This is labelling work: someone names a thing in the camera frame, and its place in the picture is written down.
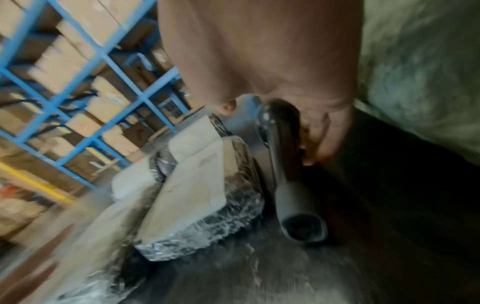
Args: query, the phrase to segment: blue object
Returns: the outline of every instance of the blue object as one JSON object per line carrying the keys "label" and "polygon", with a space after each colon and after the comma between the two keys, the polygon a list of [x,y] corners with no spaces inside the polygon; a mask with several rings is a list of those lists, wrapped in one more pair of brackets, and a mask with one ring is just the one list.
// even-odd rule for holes
{"label": "blue object", "polygon": [[[151,64],[148,56],[145,56],[155,45],[155,43],[160,40],[160,33],[158,30],[153,31],[153,33],[145,39],[144,43],[137,50],[123,51],[115,49],[117,44],[125,37],[125,35],[134,27],[136,23],[145,22],[152,25],[158,24],[156,20],[145,17],[147,12],[156,4],[156,2],[157,0],[143,0],[143,2],[132,12],[126,22],[119,26],[110,39],[104,44],[103,47],[101,47],[93,41],[93,39],[81,28],[81,26],[69,15],[69,13],[56,2],[56,0],[32,1],[30,8],[25,11],[22,22],[18,26],[14,35],[10,39],[4,38],[2,42],[2,51],[0,53],[0,78],[5,76],[11,80],[11,83],[4,83],[0,85],[0,91],[25,91],[25,97],[29,99],[12,101],[4,104],[3,106],[7,107],[20,103],[31,103],[38,107],[38,111],[36,110],[38,114],[18,136],[15,137],[4,130],[0,130],[0,136],[16,143],[29,153],[54,166],[61,172],[67,174],[82,184],[95,189],[95,187],[87,180],[64,168],[64,165],[76,155],[82,153],[82,151],[84,151],[86,148],[95,147],[118,159],[122,167],[128,166],[130,163],[122,155],[120,155],[118,151],[110,147],[102,140],[102,134],[104,131],[112,128],[115,124],[125,121],[125,118],[137,107],[142,104],[146,104],[152,110],[152,112],[154,112],[163,121],[163,123],[165,123],[166,126],[175,132],[176,130],[174,125],[160,111],[160,108],[166,106],[168,102],[174,102],[182,113],[187,113],[189,110],[184,104],[181,94],[176,92],[172,86],[175,81],[181,79],[178,70],[176,68],[172,68],[170,71],[159,77],[159,79],[157,79],[157,81],[155,81],[149,88],[142,92],[140,88],[138,88],[135,83],[131,81],[129,77],[121,70],[121,68],[110,58],[110,56],[127,57],[127,60],[123,63],[123,65],[129,65],[135,60],[142,59],[142,62],[149,70],[153,70],[157,76],[160,75],[157,73],[158,71],[156,70],[155,66]],[[67,20],[72,27],[75,28],[78,33],[93,46],[96,51],[96,54],[90,58],[89,62],[83,66],[83,68],[76,74],[72,81],[70,81],[70,83],[65,86],[60,93],[53,96],[50,100],[39,93],[45,91],[45,88],[42,85],[32,81],[24,81],[8,69],[12,68],[26,70],[35,66],[33,63],[15,61],[16,53],[26,38],[53,40],[58,36],[57,34],[39,33],[34,31],[35,22],[47,4],[50,4],[55,10],[57,10],[58,13],[65,20]],[[80,83],[91,82],[94,79],[94,77],[90,76],[90,73],[102,60],[105,61],[122,78],[123,81],[125,81],[125,83],[138,95],[138,98],[120,113],[118,113],[113,119],[105,123],[93,135],[83,139],[75,147],[75,149],[71,151],[71,153],[60,158],[59,160],[53,161],[45,155],[38,153],[38,151],[27,144],[27,141],[30,138],[39,136],[58,127],[65,128],[66,123],[74,115],[85,110],[90,98],[97,96],[97,93],[94,92],[69,99],[72,92]],[[155,104],[150,100],[150,97],[162,89],[167,90],[167,93],[170,96],[167,100],[168,102],[163,102],[159,106],[155,106]],[[141,121],[143,124],[146,124],[142,117],[139,117],[139,121]],[[57,122],[58,125],[48,125],[45,127],[46,123],[49,124],[51,122]]]}

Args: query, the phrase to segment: plastic sheet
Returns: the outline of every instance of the plastic sheet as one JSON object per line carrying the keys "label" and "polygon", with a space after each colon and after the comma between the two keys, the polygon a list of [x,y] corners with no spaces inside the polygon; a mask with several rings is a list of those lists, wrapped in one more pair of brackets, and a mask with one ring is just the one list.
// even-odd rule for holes
{"label": "plastic sheet", "polygon": [[[225,137],[225,136],[231,136],[232,135],[230,133],[230,131],[228,131],[225,128],[225,126],[222,124],[222,122],[220,121],[220,119],[218,118],[217,115],[209,114],[208,118],[210,120],[210,123],[213,125],[215,131],[217,132],[217,134],[219,136]],[[189,132],[197,131],[198,128],[201,128],[202,123],[203,123],[202,119],[199,119],[198,121],[191,124],[188,128],[181,131],[180,134],[187,134]],[[190,147],[189,147],[190,149],[200,150],[201,148],[208,145],[209,143],[211,143],[211,142],[209,142],[208,140],[204,140],[204,141],[201,142],[201,145],[195,145],[194,147],[191,146],[192,143],[187,143],[187,144],[190,145]],[[158,152],[158,162],[157,162],[157,164],[158,164],[158,167],[159,167],[161,173],[164,176],[169,176],[170,173],[175,169],[175,166],[178,164],[178,160],[176,160],[175,157],[170,152],[169,143],[165,144],[163,147],[160,148],[160,150]]]}
{"label": "plastic sheet", "polygon": [[29,303],[116,304],[127,297],[147,275],[149,263],[132,242],[161,186],[139,189],[102,212]]}
{"label": "plastic sheet", "polygon": [[261,214],[265,201],[255,164],[247,145],[237,136],[221,140],[224,144],[229,143],[232,147],[231,152],[229,149],[223,149],[225,172],[223,181],[226,197],[224,207],[196,222],[189,223],[179,231],[166,236],[159,235],[157,240],[151,241],[152,231],[154,233],[158,231],[160,234],[163,224],[159,221],[163,212],[158,212],[160,207],[157,205],[159,201],[157,199],[142,223],[134,242],[136,248],[148,260],[165,261],[194,253],[200,248],[208,247],[239,231]]}
{"label": "plastic sheet", "polygon": [[139,188],[151,187],[157,182],[164,181],[165,175],[159,169],[158,158],[157,153],[146,156],[117,173],[111,181],[113,198],[122,200]]}

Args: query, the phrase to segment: blue metal shelf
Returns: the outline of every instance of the blue metal shelf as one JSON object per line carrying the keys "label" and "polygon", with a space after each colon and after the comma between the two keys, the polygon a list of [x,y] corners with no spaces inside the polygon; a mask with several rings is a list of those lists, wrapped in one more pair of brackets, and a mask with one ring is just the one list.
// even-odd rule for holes
{"label": "blue metal shelf", "polygon": [[[119,26],[117,31],[110,37],[110,39],[105,43],[103,47],[96,44],[93,39],[83,30],[83,28],[69,15],[69,13],[63,9],[56,0],[34,0],[28,10],[26,10],[23,20],[19,27],[17,28],[14,36],[11,39],[5,39],[2,44],[2,52],[0,53],[0,78],[2,76],[7,77],[12,81],[12,83],[7,83],[0,86],[0,90],[11,89],[12,87],[18,86],[20,89],[24,90],[28,94],[28,100],[21,102],[31,102],[32,104],[41,104],[41,111],[34,117],[34,119],[25,127],[25,129],[18,135],[13,136],[4,130],[0,130],[0,136],[5,137],[9,141],[12,141],[27,150],[29,153],[35,155],[41,160],[51,164],[61,172],[67,174],[68,176],[73,177],[75,180],[81,182],[82,184],[95,189],[95,187],[90,184],[87,180],[79,177],[77,174],[66,169],[65,164],[74,158],[79,153],[82,153],[88,147],[99,148],[114,158],[118,159],[123,166],[128,166],[129,162],[121,156],[115,149],[107,145],[101,139],[103,132],[111,129],[115,124],[120,123],[125,120],[125,118],[132,113],[140,105],[147,105],[153,113],[155,113],[163,123],[168,126],[173,132],[175,132],[175,126],[171,121],[160,111],[159,107],[156,106],[151,100],[153,94],[163,90],[166,92],[170,98],[168,101],[172,101],[180,110],[181,113],[188,113],[189,109],[183,103],[181,95],[174,90],[173,83],[180,79],[178,70],[172,68],[167,71],[161,77],[159,77],[149,88],[145,91],[142,91],[123,71],[122,69],[110,58],[110,55],[113,55],[114,52],[119,52],[114,50],[115,46],[127,35],[127,33],[137,24],[138,22],[147,22],[151,24],[156,24],[157,22],[147,18],[147,12],[156,4],[157,0],[143,0],[137,9],[130,15],[127,21]],[[65,20],[67,20],[73,28],[75,28],[78,33],[95,49],[96,54],[88,61],[88,63],[77,73],[77,75],[72,79],[72,81],[64,87],[64,89],[53,96],[50,100],[42,96],[39,91],[44,90],[42,86],[35,82],[24,81],[13,74],[8,68],[28,68],[31,66],[31,63],[13,63],[12,61],[15,58],[15,55],[22,43],[25,41],[27,36],[34,34],[33,28],[36,20],[41,15],[45,6],[50,4]],[[160,39],[158,30],[154,31],[144,42],[144,44],[139,48],[138,51],[127,51],[122,52],[122,55],[127,57],[126,61],[123,63],[131,64],[135,60],[140,59],[142,62],[148,63],[148,59],[143,55],[146,54]],[[27,141],[42,132],[46,132],[50,129],[54,129],[55,126],[44,127],[39,130],[39,128],[45,123],[51,120],[54,120],[57,123],[56,127],[64,127],[65,123],[68,122],[72,116],[79,111],[82,111],[88,101],[88,97],[78,98],[78,99],[69,99],[71,93],[76,89],[76,87],[84,82],[91,80],[90,73],[92,70],[99,64],[101,61],[105,61],[112,70],[114,70],[121,79],[137,94],[137,99],[124,108],[120,113],[113,117],[110,121],[106,122],[99,130],[97,130],[90,137],[84,138],[77,146],[72,150],[68,155],[53,161],[48,157],[40,154],[38,151],[33,149],[27,144]],[[78,111],[62,111],[59,109],[59,106],[66,104],[75,104],[78,107]],[[106,156],[102,155],[103,159],[109,160]]]}

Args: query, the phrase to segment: yellow bar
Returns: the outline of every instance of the yellow bar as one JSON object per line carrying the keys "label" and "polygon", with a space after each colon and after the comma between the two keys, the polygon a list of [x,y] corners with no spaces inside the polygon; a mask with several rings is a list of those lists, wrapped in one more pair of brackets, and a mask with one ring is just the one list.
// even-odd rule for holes
{"label": "yellow bar", "polygon": [[21,174],[17,170],[13,169],[12,167],[10,167],[10,166],[2,163],[2,162],[0,162],[0,170],[3,170],[5,172],[11,174],[12,176],[26,182],[27,184],[31,185],[32,187],[37,188],[38,190],[40,190],[40,192],[46,193],[46,194],[48,194],[48,195],[50,195],[54,198],[62,200],[67,204],[71,204],[71,203],[74,202],[74,200],[72,200],[71,198],[68,198],[68,197],[64,196],[63,194],[60,194],[60,193],[56,192],[55,190],[52,190],[50,188],[51,185],[49,185],[49,187],[47,187],[43,184],[40,184],[39,182],[29,178],[28,176],[25,176],[25,175]]}

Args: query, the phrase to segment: human hand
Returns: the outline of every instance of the human hand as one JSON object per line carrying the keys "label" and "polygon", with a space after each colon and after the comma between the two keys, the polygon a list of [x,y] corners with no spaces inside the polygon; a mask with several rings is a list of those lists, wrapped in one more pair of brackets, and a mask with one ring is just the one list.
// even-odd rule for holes
{"label": "human hand", "polygon": [[282,98],[301,113],[305,164],[325,162],[352,121],[361,0],[159,0],[165,49],[200,103]]}
{"label": "human hand", "polygon": [[18,304],[22,302],[49,278],[57,266],[55,263],[36,275],[33,275],[33,272],[67,238],[72,228],[73,226],[70,225],[62,230],[0,282],[0,304]]}

